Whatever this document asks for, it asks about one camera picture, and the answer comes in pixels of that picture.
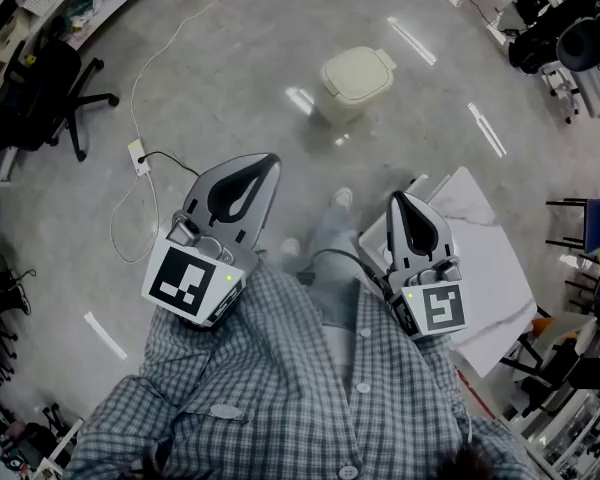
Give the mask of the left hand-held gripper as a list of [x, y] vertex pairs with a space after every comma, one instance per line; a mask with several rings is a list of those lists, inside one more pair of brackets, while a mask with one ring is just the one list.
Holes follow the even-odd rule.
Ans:
[[254, 248], [281, 175], [272, 153], [235, 157], [200, 175], [170, 232], [156, 239], [142, 296], [211, 329], [225, 318], [255, 269]]

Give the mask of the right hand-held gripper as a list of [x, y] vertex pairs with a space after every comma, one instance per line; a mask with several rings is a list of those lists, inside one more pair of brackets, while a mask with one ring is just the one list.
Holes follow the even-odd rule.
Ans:
[[386, 219], [392, 269], [425, 268], [409, 276], [401, 272], [389, 276], [393, 293], [388, 304], [402, 330], [412, 339], [464, 330], [467, 290], [459, 259], [450, 257], [452, 235], [445, 219], [425, 201], [404, 192], [391, 194]]

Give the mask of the cream lidded trash bin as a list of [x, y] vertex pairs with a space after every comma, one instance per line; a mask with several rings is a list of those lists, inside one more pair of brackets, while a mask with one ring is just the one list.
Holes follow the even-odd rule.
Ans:
[[391, 88], [395, 69], [395, 62], [383, 49], [360, 46], [346, 50], [321, 67], [315, 106], [332, 125], [355, 120]]

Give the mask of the white marble table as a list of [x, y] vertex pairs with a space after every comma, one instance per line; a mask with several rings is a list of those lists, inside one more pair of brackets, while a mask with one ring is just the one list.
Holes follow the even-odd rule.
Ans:
[[452, 335], [456, 351], [484, 378], [536, 314], [522, 266], [486, 197], [460, 167], [429, 204], [448, 223], [468, 293], [468, 327]]

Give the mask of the person's blue jeans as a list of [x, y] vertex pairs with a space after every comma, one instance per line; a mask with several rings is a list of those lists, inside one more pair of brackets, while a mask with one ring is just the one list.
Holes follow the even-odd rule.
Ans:
[[323, 326], [339, 326], [354, 333], [359, 295], [369, 288], [367, 277], [356, 262], [357, 237], [351, 210], [329, 205], [310, 242], [309, 272], [314, 280], [307, 288], [321, 313]]

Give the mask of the white power strip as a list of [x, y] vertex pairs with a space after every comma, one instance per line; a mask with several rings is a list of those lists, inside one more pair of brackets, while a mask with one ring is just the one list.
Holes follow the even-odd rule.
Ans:
[[136, 139], [130, 142], [127, 148], [136, 175], [141, 177], [148, 174], [150, 172], [150, 166], [141, 140]]

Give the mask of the person's white undershirt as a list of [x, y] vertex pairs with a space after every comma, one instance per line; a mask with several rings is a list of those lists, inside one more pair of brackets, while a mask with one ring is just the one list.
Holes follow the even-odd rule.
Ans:
[[334, 325], [324, 325], [323, 333], [343, 388], [350, 393], [355, 361], [356, 335], [354, 332]]

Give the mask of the person's plaid shirt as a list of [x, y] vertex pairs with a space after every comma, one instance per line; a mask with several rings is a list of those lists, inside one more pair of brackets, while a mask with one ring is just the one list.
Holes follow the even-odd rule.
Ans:
[[344, 385], [308, 290], [268, 267], [208, 332], [154, 313], [144, 363], [95, 409], [66, 480], [536, 480], [473, 417], [443, 337], [410, 339], [356, 287]]

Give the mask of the black office chair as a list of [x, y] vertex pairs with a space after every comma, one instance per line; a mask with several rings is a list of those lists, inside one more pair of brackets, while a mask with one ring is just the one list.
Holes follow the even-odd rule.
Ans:
[[53, 38], [27, 66], [19, 61], [24, 46], [20, 42], [16, 47], [0, 87], [0, 153], [11, 147], [34, 152], [44, 144], [55, 146], [58, 129], [65, 125], [77, 160], [84, 161], [87, 154], [79, 143], [76, 110], [103, 101], [111, 107], [119, 104], [113, 93], [82, 94], [104, 61], [94, 58], [83, 66], [77, 50]]

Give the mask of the black bag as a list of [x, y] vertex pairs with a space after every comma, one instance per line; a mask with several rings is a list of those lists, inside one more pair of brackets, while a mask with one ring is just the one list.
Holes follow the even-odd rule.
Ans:
[[557, 60], [556, 44], [556, 36], [540, 36], [529, 30], [509, 44], [509, 63], [525, 74], [537, 74], [542, 67]]

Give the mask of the black sneakers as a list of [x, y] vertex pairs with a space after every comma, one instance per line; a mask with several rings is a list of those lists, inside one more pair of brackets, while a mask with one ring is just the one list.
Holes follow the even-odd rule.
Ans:
[[10, 270], [0, 271], [0, 315], [5, 311], [20, 310], [31, 314], [31, 305], [23, 286]]

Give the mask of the black mesh-back chair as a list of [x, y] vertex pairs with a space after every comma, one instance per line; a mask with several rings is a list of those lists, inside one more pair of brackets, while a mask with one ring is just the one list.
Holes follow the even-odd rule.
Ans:
[[576, 20], [556, 44], [558, 61], [572, 72], [600, 70], [600, 14]]

